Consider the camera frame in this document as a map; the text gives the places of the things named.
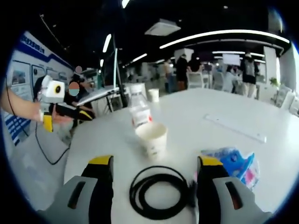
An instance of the white table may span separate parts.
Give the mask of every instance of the white table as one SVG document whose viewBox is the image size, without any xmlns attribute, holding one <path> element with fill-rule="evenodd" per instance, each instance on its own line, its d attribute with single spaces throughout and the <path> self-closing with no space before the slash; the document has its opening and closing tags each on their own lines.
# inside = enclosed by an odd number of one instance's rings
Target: white table
<svg viewBox="0 0 299 224">
<path fill-rule="evenodd" d="M 256 203 L 264 211 L 274 212 L 288 195 L 299 172 L 299 119 L 294 115 L 254 99 L 202 88 L 164 96 L 160 103 L 151 104 L 151 108 L 153 119 L 169 128 L 168 156 L 164 161 L 149 162 L 143 156 L 128 109 L 81 124 L 73 137 L 64 182 L 81 175 L 90 159 L 114 155 L 112 223 L 155 223 L 131 208 L 128 190 L 134 176 L 145 167 L 163 164 L 191 181 L 197 156 L 203 149 L 236 146 L 245 154 L 255 152 L 261 179 L 254 193 Z M 211 123 L 203 118 L 205 114 L 235 119 L 240 125 L 266 135 L 267 143 Z M 178 197 L 172 187 L 153 186 L 146 199 L 152 206 L 167 208 L 176 203 Z M 190 210 L 184 209 L 160 223 L 187 224 L 192 220 Z"/>
</svg>

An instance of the white ruler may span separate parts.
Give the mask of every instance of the white ruler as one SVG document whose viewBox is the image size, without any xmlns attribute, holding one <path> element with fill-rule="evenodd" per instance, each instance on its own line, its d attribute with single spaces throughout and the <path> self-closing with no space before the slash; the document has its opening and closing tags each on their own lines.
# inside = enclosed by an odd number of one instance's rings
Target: white ruler
<svg viewBox="0 0 299 224">
<path fill-rule="evenodd" d="M 234 119 L 223 118 L 220 116 L 214 116 L 214 115 L 210 115 L 210 114 L 207 114 L 205 116 L 205 119 L 212 121 L 212 122 L 214 122 L 218 125 L 221 125 L 223 127 L 226 127 L 228 129 L 231 129 L 237 133 L 246 135 L 247 137 L 250 137 L 250 138 L 257 140 L 261 143 L 266 143 L 266 141 L 267 141 L 267 137 L 265 135 L 263 135 L 257 131 L 254 131 L 254 130 L 250 130 L 245 126 L 238 124 L 237 121 Z"/>
</svg>

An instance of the bottle cap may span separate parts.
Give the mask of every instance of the bottle cap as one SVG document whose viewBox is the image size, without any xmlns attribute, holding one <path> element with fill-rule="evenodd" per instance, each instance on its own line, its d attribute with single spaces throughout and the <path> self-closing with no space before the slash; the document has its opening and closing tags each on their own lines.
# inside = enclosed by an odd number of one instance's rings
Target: bottle cap
<svg viewBox="0 0 299 224">
<path fill-rule="evenodd" d="M 142 92 L 142 84 L 134 84 L 130 86 L 131 93 L 139 93 Z"/>
</svg>

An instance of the ceiling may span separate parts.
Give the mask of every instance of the ceiling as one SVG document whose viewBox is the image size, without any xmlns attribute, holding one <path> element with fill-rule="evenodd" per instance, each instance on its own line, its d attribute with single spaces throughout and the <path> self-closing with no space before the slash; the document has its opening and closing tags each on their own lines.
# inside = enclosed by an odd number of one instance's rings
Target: ceiling
<svg viewBox="0 0 299 224">
<path fill-rule="evenodd" d="M 106 36 L 110 33 L 114 34 L 121 64 L 127 64 L 144 53 L 148 56 L 138 62 L 154 62 L 173 56 L 176 49 L 184 47 L 197 52 L 244 51 L 250 48 L 254 53 L 263 54 L 263 45 L 257 43 L 200 43 L 219 39 L 258 40 L 289 48 L 289 44 L 270 37 L 225 34 L 200 37 L 159 49 L 171 41 L 209 31 L 251 29 L 268 32 L 267 7 L 256 4 L 246 7 L 227 5 L 224 8 L 223 4 L 208 5 L 198 0 L 131 0 L 123 9 L 121 0 L 99 0 L 91 4 L 46 6 L 39 14 L 43 15 L 45 23 L 60 43 L 45 28 L 39 15 L 32 23 L 30 32 L 73 66 L 99 67 L 99 60 L 108 58 L 113 52 L 113 41 L 110 41 L 107 52 L 102 53 Z M 159 19 L 176 22 L 181 29 L 168 36 L 145 35 Z"/>
</svg>

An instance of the plastic water bottle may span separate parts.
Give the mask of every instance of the plastic water bottle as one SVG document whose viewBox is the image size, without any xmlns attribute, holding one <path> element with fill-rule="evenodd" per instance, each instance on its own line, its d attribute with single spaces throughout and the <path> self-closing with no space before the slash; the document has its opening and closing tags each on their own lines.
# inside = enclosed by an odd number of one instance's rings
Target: plastic water bottle
<svg viewBox="0 0 299 224">
<path fill-rule="evenodd" d="M 151 122 L 150 107 L 146 98 L 142 95 L 142 84 L 130 86 L 131 99 L 128 108 L 132 115 L 132 124 L 134 128 Z"/>
</svg>

